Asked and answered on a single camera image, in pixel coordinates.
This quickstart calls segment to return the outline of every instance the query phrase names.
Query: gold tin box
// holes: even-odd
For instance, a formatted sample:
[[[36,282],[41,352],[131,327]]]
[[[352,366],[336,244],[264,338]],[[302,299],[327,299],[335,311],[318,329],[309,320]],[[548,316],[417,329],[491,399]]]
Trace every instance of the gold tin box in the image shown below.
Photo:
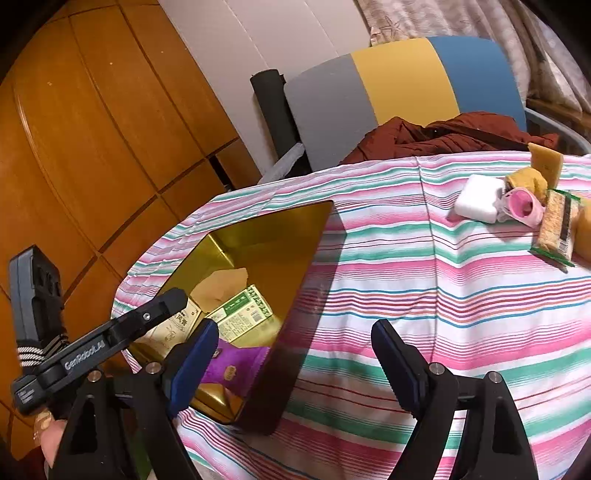
[[[232,342],[270,347],[249,394],[228,397],[219,384],[201,384],[193,408],[244,431],[275,430],[324,310],[344,237],[333,202],[325,201],[225,226],[195,246],[160,292],[179,287],[189,295],[211,273],[244,267],[248,284],[257,287],[273,315]],[[129,351],[141,365],[162,360],[143,343]]]

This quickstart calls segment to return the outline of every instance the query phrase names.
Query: chair backrest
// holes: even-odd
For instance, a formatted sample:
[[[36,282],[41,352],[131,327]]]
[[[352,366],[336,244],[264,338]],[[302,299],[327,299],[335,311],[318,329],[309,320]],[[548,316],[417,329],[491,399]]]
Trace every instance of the chair backrest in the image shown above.
[[[287,82],[285,96],[314,171],[337,165],[394,116],[425,126],[487,111],[512,116],[526,130],[505,55],[493,41],[476,37],[365,48],[306,70]]]

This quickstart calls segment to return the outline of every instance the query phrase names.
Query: wooden wardrobe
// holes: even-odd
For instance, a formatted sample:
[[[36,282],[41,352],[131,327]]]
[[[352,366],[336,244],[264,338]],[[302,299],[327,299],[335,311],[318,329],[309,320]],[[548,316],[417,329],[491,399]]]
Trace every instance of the wooden wardrobe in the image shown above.
[[[155,0],[70,0],[17,58],[0,85],[0,436],[16,458],[34,418],[9,392],[10,258],[37,244],[59,267],[76,339],[152,243],[225,191],[212,163],[235,188],[260,178]]]

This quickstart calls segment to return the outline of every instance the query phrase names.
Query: brown jacket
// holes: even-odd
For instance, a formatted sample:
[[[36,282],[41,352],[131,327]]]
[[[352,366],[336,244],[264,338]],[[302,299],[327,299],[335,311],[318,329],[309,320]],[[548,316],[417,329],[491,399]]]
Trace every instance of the brown jacket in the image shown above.
[[[489,112],[461,113],[426,127],[395,116],[366,134],[341,164],[441,153],[527,151],[529,142],[556,148],[558,135],[535,137],[520,131],[512,117]]]

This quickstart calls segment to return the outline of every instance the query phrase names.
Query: sponge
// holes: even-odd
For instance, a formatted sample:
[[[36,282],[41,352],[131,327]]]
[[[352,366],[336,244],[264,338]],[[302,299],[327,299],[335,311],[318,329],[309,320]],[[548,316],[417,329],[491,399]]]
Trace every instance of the sponge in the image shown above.
[[[549,189],[555,189],[562,172],[562,153],[535,143],[528,143],[527,148],[531,152],[531,166],[546,179]]]

